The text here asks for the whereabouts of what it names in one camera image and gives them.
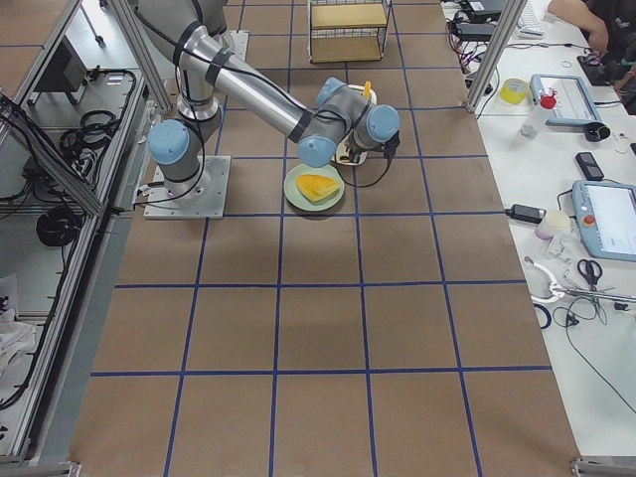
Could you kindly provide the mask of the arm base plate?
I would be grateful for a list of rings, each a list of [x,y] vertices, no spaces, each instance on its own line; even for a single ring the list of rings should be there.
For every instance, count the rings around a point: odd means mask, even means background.
[[[143,216],[147,220],[222,219],[225,213],[230,156],[198,156],[203,172],[184,183],[166,181],[159,166],[153,180],[162,185],[151,188]]]

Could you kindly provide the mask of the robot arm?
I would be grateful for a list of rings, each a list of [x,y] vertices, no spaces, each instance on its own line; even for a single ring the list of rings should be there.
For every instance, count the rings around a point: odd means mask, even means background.
[[[222,1],[140,1],[135,15],[155,48],[181,75],[182,110],[206,112],[219,90],[296,143],[313,168],[330,163],[340,144],[358,156],[375,151],[392,160],[400,118],[336,78],[325,81],[310,109],[244,62],[219,37],[227,29]]]

